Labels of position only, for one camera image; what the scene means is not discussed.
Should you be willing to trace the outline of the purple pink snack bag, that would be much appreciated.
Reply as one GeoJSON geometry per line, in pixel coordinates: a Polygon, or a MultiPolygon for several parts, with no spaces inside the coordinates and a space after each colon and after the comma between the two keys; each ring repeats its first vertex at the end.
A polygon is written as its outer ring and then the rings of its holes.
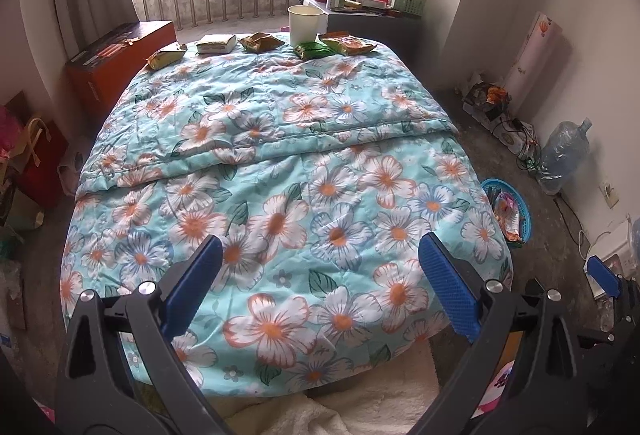
{"type": "Polygon", "coordinates": [[[492,209],[503,236],[509,242],[521,242],[520,210],[513,196],[509,192],[500,191],[494,200],[494,204],[492,204],[492,209]]]}

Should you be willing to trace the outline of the white water dispenser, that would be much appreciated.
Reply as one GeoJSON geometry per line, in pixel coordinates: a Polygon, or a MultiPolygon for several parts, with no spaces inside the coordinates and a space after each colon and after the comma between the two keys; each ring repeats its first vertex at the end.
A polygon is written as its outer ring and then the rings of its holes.
{"type": "Polygon", "coordinates": [[[614,275],[622,275],[625,278],[637,277],[639,262],[636,248],[634,247],[633,233],[632,221],[630,218],[627,218],[626,221],[623,221],[613,230],[602,233],[591,247],[589,247],[584,264],[584,273],[586,274],[592,296],[596,301],[603,299],[605,291],[601,285],[599,285],[596,278],[589,272],[589,259],[591,259],[591,257],[597,257],[614,275]]]}

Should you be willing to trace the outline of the pink floral pillow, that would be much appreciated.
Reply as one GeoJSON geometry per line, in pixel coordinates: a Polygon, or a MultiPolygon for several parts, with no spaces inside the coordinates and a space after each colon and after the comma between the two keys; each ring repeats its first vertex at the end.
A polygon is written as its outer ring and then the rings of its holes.
{"type": "Polygon", "coordinates": [[[513,365],[514,361],[509,361],[492,379],[492,381],[488,385],[488,388],[486,389],[483,398],[480,400],[480,403],[473,413],[473,418],[480,417],[481,415],[486,415],[486,413],[497,408],[502,393],[506,388],[506,383],[508,383],[509,377],[511,375],[513,365]]]}

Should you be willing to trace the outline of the blue plastic waste basket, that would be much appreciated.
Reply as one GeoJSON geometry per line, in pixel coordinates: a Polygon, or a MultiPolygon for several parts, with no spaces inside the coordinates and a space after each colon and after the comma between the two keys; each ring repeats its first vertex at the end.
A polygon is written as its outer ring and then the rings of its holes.
{"type": "Polygon", "coordinates": [[[524,247],[532,235],[533,221],[522,196],[507,182],[487,178],[480,184],[506,243],[516,249],[524,247]]]}

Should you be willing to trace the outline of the large clear water jug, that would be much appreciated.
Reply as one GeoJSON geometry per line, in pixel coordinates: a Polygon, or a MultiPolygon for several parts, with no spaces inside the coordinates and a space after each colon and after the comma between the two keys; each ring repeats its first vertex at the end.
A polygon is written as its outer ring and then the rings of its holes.
{"type": "Polygon", "coordinates": [[[590,152],[587,137],[592,122],[563,121],[555,127],[541,150],[537,181],[545,194],[556,195],[590,152]]]}

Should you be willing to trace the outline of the floral blue quilt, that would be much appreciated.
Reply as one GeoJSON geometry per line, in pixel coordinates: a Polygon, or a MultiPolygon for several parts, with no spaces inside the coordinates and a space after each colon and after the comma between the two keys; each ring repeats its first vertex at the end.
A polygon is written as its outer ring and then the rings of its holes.
{"type": "Polygon", "coordinates": [[[367,371],[447,323],[418,262],[434,233],[485,279],[512,261],[454,123],[396,54],[235,49],[142,70],[79,177],[60,301],[124,295],[210,236],[218,276],[172,342],[209,396],[367,371]]]}

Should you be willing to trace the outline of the white power strip box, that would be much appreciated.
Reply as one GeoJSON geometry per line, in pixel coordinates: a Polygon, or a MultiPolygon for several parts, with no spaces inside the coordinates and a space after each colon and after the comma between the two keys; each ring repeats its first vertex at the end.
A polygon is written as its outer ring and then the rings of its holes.
{"type": "Polygon", "coordinates": [[[488,112],[485,112],[480,106],[463,100],[462,110],[473,117],[480,126],[488,130],[492,137],[495,137],[514,155],[532,152],[539,146],[532,125],[507,113],[500,113],[497,108],[490,108],[488,112]]]}

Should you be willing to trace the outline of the red gift bag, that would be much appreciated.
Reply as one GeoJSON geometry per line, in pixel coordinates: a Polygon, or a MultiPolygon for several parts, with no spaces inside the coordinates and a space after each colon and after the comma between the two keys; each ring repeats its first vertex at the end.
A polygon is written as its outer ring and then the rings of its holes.
{"type": "Polygon", "coordinates": [[[15,187],[45,210],[63,189],[58,166],[68,142],[53,121],[32,111],[23,91],[1,106],[1,184],[15,187]]]}

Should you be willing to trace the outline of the orange red box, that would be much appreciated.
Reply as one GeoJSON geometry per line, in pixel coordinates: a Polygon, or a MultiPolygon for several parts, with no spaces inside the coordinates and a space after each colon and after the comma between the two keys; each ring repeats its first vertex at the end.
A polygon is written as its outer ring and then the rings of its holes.
{"type": "Polygon", "coordinates": [[[175,40],[171,21],[125,23],[68,60],[67,76],[90,120],[103,122],[146,59],[175,40]]]}

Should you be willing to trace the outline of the yellow snack packet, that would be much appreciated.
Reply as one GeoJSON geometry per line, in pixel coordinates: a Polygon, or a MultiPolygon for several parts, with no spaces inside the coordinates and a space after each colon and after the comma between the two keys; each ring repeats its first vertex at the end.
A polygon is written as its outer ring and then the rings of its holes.
{"type": "Polygon", "coordinates": [[[146,59],[146,65],[152,71],[158,71],[165,68],[165,66],[180,61],[186,54],[187,50],[188,46],[186,46],[186,44],[173,42],[172,44],[153,52],[151,56],[146,59]]]}

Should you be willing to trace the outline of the rolled floral wallpaper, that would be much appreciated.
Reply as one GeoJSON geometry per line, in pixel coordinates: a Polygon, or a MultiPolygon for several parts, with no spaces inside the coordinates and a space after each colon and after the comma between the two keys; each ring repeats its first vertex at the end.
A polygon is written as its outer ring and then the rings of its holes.
{"type": "Polygon", "coordinates": [[[562,34],[563,30],[555,20],[543,12],[536,13],[518,55],[504,79],[503,88],[510,97],[508,109],[512,114],[517,114],[523,106],[562,34]]]}

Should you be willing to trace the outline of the white cream snack packet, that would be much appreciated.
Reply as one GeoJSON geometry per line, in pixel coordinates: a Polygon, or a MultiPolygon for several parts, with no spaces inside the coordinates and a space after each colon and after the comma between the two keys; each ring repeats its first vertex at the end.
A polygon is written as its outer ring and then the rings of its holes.
{"type": "Polygon", "coordinates": [[[196,43],[198,54],[230,54],[236,46],[235,34],[208,34],[196,43]]]}

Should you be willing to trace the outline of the brown snack packet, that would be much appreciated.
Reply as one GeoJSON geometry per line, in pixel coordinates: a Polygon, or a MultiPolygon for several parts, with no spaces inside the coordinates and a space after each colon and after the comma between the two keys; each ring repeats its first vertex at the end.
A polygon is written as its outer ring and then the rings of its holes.
{"type": "Polygon", "coordinates": [[[246,52],[251,54],[263,54],[275,50],[284,44],[284,41],[270,33],[257,32],[242,37],[240,44],[246,52]]]}

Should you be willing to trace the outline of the grey cabinet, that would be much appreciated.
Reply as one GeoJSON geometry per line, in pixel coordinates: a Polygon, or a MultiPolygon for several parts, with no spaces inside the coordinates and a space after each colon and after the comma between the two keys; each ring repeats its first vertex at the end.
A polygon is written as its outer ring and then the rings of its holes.
{"type": "Polygon", "coordinates": [[[304,5],[316,7],[323,12],[319,34],[346,32],[353,36],[373,39],[390,47],[410,68],[416,65],[422,37],[422,26],[418,19],[380,16],[373,12],[335,12],[315,0],[304,0],[304,5]]]}

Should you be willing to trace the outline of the green small snack packet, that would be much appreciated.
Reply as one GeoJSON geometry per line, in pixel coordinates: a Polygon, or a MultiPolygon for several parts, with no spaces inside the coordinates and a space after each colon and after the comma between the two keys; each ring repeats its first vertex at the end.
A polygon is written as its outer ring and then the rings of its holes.
{"type": "Polygon", "coordinates": [[[293,50],[296,56],[302,61],[322,59],[335,54],[335,51],[331,47],[316,40],[314,42],[297,44],[293,47],[293,50]]]}

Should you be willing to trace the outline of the orange snack packet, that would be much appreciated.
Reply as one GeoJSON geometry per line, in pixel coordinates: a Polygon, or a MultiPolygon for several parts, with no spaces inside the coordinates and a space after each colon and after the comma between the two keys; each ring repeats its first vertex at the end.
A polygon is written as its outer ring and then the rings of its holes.
{"type": "Polygon", "coordinates": [[[331,50],[342,56],[362,56],[363,54],[370,54],[374,51],[376,45],[369,43],[366,40],[350,35],[347,32],[331,32],[319,34],[318,39],[323,45],[329,47],[331,50]]]}

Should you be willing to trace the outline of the green plastic basket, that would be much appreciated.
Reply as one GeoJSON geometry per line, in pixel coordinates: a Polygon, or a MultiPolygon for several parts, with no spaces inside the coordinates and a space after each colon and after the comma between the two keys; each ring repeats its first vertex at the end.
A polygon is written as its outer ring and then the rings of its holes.
{"type": "Polygon", "coordinates": [[[426,0],[392,0],[393,10],[411,17],[422,17],[426,0]]]}

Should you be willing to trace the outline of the white paper cup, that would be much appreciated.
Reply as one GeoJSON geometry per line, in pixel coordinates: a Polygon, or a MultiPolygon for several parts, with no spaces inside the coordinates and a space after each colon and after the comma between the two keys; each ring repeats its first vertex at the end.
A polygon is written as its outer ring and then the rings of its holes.
{"type": "Polygon", "coordinates": [[[290,27],[290,44],[295,47],[316,40],[322,10],[315,6],[296,5],[288,7],[288,26],[290,27]]]}

